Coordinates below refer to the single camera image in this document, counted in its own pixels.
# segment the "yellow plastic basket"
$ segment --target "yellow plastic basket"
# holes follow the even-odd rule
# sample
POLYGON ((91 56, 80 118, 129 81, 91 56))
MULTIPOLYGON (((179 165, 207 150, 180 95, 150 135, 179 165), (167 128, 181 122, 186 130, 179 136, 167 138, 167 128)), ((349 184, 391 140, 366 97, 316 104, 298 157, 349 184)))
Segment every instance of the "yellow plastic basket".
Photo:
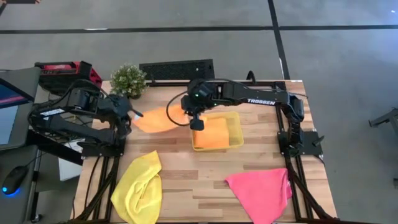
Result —
POLYGON ((217 149, 231 149, 236 148, 243 145, 243 133, 241 127, 241 121, 239 118, 239 113, 237 112, 225 112, 225 113, 211 113, 201 116, 201 118, 205 122, 206 131, 206 123, 211 122, 212 119, 220 119, 224 118, 226 120, 226 125, 229 134, 229 145, 226 147, 195 147, 196 139, 195 132, 192 130, 192 147, 195 151, 209 151, 209 150, 217 150, 217 149))

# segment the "small green plant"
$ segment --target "small green plant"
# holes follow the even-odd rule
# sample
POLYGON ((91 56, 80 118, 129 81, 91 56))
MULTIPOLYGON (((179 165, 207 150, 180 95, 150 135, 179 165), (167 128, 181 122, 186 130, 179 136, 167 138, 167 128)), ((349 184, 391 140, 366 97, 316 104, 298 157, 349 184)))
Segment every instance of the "small green plant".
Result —
POLYGON ((111 74, 112 93, 139 98, 146 89, 145 76, 135 65, 125 63, 111 74))

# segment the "wooden tabletop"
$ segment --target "wooden tabletop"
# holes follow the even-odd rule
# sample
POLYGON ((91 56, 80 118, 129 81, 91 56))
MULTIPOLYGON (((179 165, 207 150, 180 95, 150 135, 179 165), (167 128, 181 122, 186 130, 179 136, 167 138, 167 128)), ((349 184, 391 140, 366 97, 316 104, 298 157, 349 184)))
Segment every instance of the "wooden tabletop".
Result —
MULTIPOLYGON (((288 91, 305 94, 301 81, 287 80, 288 91)), ((103 89, 110 91, 109 82, 103 83, 103 89)), ((186 87, 150 87, 138 100, 131 103, 141 112, 166 106, 167 102, 186 87)), ((310 107, 304 100, 305 119, 302 129, 314 128, 310 107)), ((157 150, 162 170, 163 198, 158 222, 251 222, 239 200, 224 181, 231 174, 251 170, 270 170, 285 167, 277 142, 279 130, 275 108, 273 106, 243 104, 234 107, 219 106, 207 113, 237 111, 240 115, 244 135, 244 145, 237 149, 196 152, 192 149, 189 127, 179 127, 171 131, 147 134, 134 125, 127 137, 124 155, 119 161, 118 180, 128 165, 137 157, 157 150)), ((106 128, 107 124, 94 121, 93 127, 106 128)), ((76 215, 83 210, 88 179, 96 158, 87 158, 76 192, 76 215)), ((323 164, 313 156, 302 156, 303 168, 309 191, 318 203, 332 216, 336 216, 328 179, 323 164)), ((98 188, 102 159, 93 175, 88 200, 98 188)), ((104 195, 100 218, 104 216, 104 195)), ((302 195, 298 190, 301 214, 305 217, 302 195)), ((292 200, 278 221, 295 221, 292 200)), ((111 222, 125 223, 112 209, 111 222)))

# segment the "concrete floor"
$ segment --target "concrete floor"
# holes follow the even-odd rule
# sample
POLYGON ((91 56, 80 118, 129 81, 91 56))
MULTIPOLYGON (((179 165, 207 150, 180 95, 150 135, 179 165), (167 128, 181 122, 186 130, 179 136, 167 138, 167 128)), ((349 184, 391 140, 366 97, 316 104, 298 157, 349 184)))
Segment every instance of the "concrete floor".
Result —
MULTIPOLYGON (((398 1, 275 0, 280 26, 398 24, 398 1)), ((271 26, 265 0, 43 0, 8 5, 4 29, 86 29, 183 26, 271 26)), ((302 79, 322 143, 331 192, 343 220, 396 223, 398 139, 389 124, 368 119, 398 106, 398 30, 282 31, 291 79, 302 79)), ((216 77, 281 79, 273 31, 0 35, 0 68, 38 61, 86 60, 104 78, 135 64, 212 58, 216 77)), ((44 195, 43 223, 70 214, 76 181, 57 188, 63 208, 44 195)))

